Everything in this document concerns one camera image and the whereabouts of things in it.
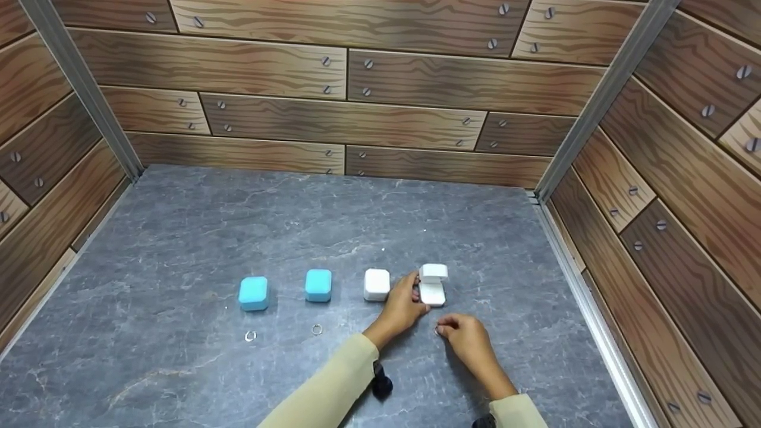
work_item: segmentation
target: white ring box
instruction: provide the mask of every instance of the white ring box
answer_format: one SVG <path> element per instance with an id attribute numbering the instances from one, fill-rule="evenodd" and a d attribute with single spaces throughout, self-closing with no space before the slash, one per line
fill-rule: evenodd
<path id="1" fill-rule="evenodd" d="M 447 265 L 424 264 L 420 266 L 419 276 L 420 302 L 430 306 L 444 306 L 447 298 L 444 295 L 444 284 L 441 281 L 449 278 Z"/>
<path id="2" fill-rule="evenodd" d="M 365 271 L 365 300 L 368 302 L 385 302 L 391 291 L 391 275 L 385 269 L 368 269 Z"/>

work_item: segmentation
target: sleeve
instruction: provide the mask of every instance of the sleeve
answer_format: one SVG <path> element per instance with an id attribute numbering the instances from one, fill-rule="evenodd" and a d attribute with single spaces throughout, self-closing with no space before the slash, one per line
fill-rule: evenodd
<path id="1" fill-rule="evenodd" d="M 354 334 L 259 427 L 336 428 L 373 379 L 377 359 L 375 345 L 364 335 Z"/>
<path id="2" fill-rule="evenodd" d="M 497 428 L 547 428 L 528 395 L 519 394 L 489 403 Z"/>

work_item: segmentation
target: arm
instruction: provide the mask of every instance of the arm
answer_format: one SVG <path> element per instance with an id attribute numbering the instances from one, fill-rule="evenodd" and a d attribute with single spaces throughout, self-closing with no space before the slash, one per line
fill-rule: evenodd
<path id="1" fill-rule="evenodd" d="M 438 320 L 436 332 L 449 341 L 454 353 L 489 394 L 489 412 L 497 428 L 547 428 L 531 398 L 518 394 L 499 365 L 481 321 L 469 315 L 449 314 Z"/>
<path id="2" fill-rule="evenodd" d="M 325 366 L 289 395 L 259 425 L 337 427 L 373 379 L 373 362 L 397 335 L 410 328 L 430 308 L 418 303 L 412 290 L 416 272 L 391 290 L 383 311 L 362 334 L 351 336 Z"/>

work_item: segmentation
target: gray marble floor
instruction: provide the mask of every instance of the gray marble floor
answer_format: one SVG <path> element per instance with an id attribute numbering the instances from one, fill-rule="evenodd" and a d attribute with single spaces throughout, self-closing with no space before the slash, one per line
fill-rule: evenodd
<path id="1" fill-rule="evenodd" d="M 392 396 L 346 426 L 488 411 L 434 335 L 446 311 L 481 317 L 550 426 L 631 425 L 523 190 L 157 165 L 0 363 L 0 426 L 255 426 L 380 311 L 365 269 L 429 262 L 450 267 L 447 307 L 384 352 Z M 312 267 L 333 272 L 328 304 L 303 299 Z M 248 275 L 269 279 L 263 313 L 237 307 Z"/>

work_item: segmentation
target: wood panel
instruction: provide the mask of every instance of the wood panel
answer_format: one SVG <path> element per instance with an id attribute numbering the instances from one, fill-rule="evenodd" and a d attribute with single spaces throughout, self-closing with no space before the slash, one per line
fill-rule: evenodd
<path id="1" fill-rule="evenodd" d="M 643 8 L 607 0 L 533 0 L 513 58 L 610 64 Z"/>
<path id="2" fill-rule="evenodd" d="M 486 116 L 474 110 L 245 95 L 201 98 L 214 135 L 259 139 L 470 151 Z"/>
<path id="3" fill-rule="evenodd" d="M 761 316 L 661 201 L 621 239 L 744 425 L 761 426 Z"/>
<path id="4" fill-rule="evenodd" d="M 53 0 L 53 5 L 66 25 L 177 32 L 167 0 Z"/>
<path id="5" fill-rule="evenodd" d="M 366 60 L 373 62 L 369 69 Z M 349 100 L 574 116 L 603 71 L 584 65 L 352 49 Z"/>
<path id="6" fill-rule="evenodd" d="M 26 302 L 21 306 L 21 309 L 16 312 L 16 315 L 11 319 L 11 322 L 0 330 L 0 353 L 5 347 L 13 340 L 19 330 L 24 326 L 30 316 L 37 310 L 37 306 L 42 303 L 47 295 L 48 291 L 56 284 L 58 278 L 64 273 L 69 266 L 72 265 L 72 261 L 77 254 L 71 249 L 66 248 L 65 253 L 58 259 L 53 268 L 45 275 L 45 278 L 34 289 Z"/>
<path id="7" fill-rule="evenodd" d="M 746 78 L 740 67 L 750 65 Z M 710 136 L 718 136 L 761 94 L 761 53 L 677 11 L 636 75 Z M 702 115 L 705 106 L 715 111 Z"/>
<path id="8" fill-rule="evenodd" d="M 101 86 L 128 131 L 211 135 L 197 92 Z"/>
<path id="9" fill-rule="evenodd" d="M 346 174 L 533 189 L 551 158 L 349 146 Z"/>
<path id="10" fill-rule="evenodd" d="M 72 29 L 102 85 L 344 99 L 346 50 Z M 324 57 L 330 58 L 328 66 Z M 330 86 L 329 94 L 323 93 Z"/>
<path id="11" fill-rule="evenodd" d="M 34 30 L 18 0 L 0 0 L 0 46 Z"/>
<path id="12" fill-rule="evenodd" d="M 599 127 L 573 166 L 616 232 L 655 198 L 655 192 Z"/>
<path id="13" fill-rule="evenodd" d="M 632 348 L 629 347 L 626 338 L 624 338 L 623 333 L 621 333 L 621 329 L 613 318 L 613 313 L 610 311 L 610 308 L 608 308 L 608 304 L 605 303 L 605 299 L 603 299 L 603 295 L 600 293 L 600 288 L 597 287 L 597 283 L 594 282 L 589 270 L 582 272 L 581 277 L 584 278 L 584 281 L 587 283 L 587 287 L 589 288 L 594 301 L 597 303 L 600 313 L 603 315 L 603 318 L 605 318 L 605 322 L 608 324 L 613 340 L 616 341 L 616 345 L 621 351 L 621 356 L 623 356 L 626 365 L 629 367 L 629 371 L 632 373 L 635 382 L 637 382 L 639 391 L 645 399 L 645 403 L 647 403 L 653 418 L 660 428 L 671 428 L 671 422 L 669 422 L 666 417 L 663 408 L 661 408 L 661 404 L 658 403 L 658 397 L 653 392 L 653 388 L 651 388 L 645 374 L 642 372 L 637 360 L 634 358 Z"/>
<path id="14" fill-rule="evenodd" d="M 761 305 L 759 181 L 635 79 L 621 91 L 602 127 L 731 278 Z"/>
<path id="15" fill-rule="evenodd" d="M 188 34 L 375 49 L 510 55 L 528 0 L 172 0 Z M 203 19 L 198 28 L 193 18 Z M 497 46 L 489 49 L 489 40 Z"/>
<path id="16" fill-rule="evenodd" d="M 0 325 L 16 314 L 123 177 L 111 150 L 99 143 L 0 241 Z"/>
<path id="17" fill-rule="evenodd" d="M 680 408 L 668 414 L 671 423 L 684 428 L 740 426 L 572 169 L 552 201 L 658 402 Z M 710 406 L 699 401 L 697 391 L 710 394 Z"/>
<path id="18" fill-rule="evenodd" d="M 5 217 L 4 222 L 0 219 L 0 238 L 5 236 L 27 211 L 29 211 L 27 204 L 0 180 L 0 212 Z"/>
<path id="19" fill-rule="evenodd" d="M 682 0 L 680 8 L 761 46 L 761 3 L 754 0 Z"/>
<path id="20" fill-rule="evenodd" d="M 116 201 L 118 201 L 122 196 L 124 190 L 127 190 L 129 185 L 130 181 L 125 177 L 121 183 L 116 186 L 116 189 L 111 192 L 111 194 L 108 196 L 108 199 L 106 199 L 106 202 L 100 206 L 93 218 L 90 219 L 87 225 L 82 229 L 82 232 L 79 232 L 79 235 L 77 235 L 77 237 L 74 239 L 74 242 L 72 242 L 72 249 L 74 251 L 79 252 L 82 249 L 84 243 L 88 241 L 90 235 L 92 235 L 93 232 L 95 232 L 95 229 L 102 223 L 103 219 L 116 204 Z"/>
<path id="21" fill-rule="evenodd" d="M 30 206 L 37 203 L 101 138 L 95 123 L 71 93 L 65 100 L 0 146 L 0 176 Z M 18 153 L 20 161 L 11 155 Z M 42 179 L 42 185 L 36 183 Z"/>
<path id="22" fill-rule="evenodd" d="M 761 175 L 761 150 L 753 151 L 755 139 L 761 139 L 761 101 L 756 102 L 719 139 L 745 166 Z"/>
<path id="23" fill-rule="evenodd" d="M 210 136 L 127 133 L 143 164 L 343 174 L 344 146 Z"/>
<path id="24" fill-rule="evenodd" d="M 575 117 L 489 113 L 477 152 L 554 156 Z"/>
<path id="25" fill-rule="evenodd" d="M 558 214 L 558 210 L 555 208 L 555 204 L 552 203 L 552 200 L 547 200 L 546 204 L 547 209 L 549 210 L 549 214 L 552 216 L 552 218 L 555 220 L 555 224 L 558 226 L 560 237 L 565 242 L 565 246 L 568 247 L 568 252 L 571 253 L 571 258 L 573 259 L 574 264 L 578 268 L 579 272 L 584 271 L 587 269 L 587 265 L 584 263 L 584 259 L 582 259 L 581 255 L 578 253 L 578 248 L 576 248 L 576 244 L 573 243 L 573 239 L 571 239 L 571 235 L 568 233 L 568 228 L 565 227 L 563 219 L 560 218 L 560 214 Z"/>
<path id="26" fill-rule="evenodd" d="M 72 89 L 40 36 L 30 34 L 0 50 L 0 142 Z"/>

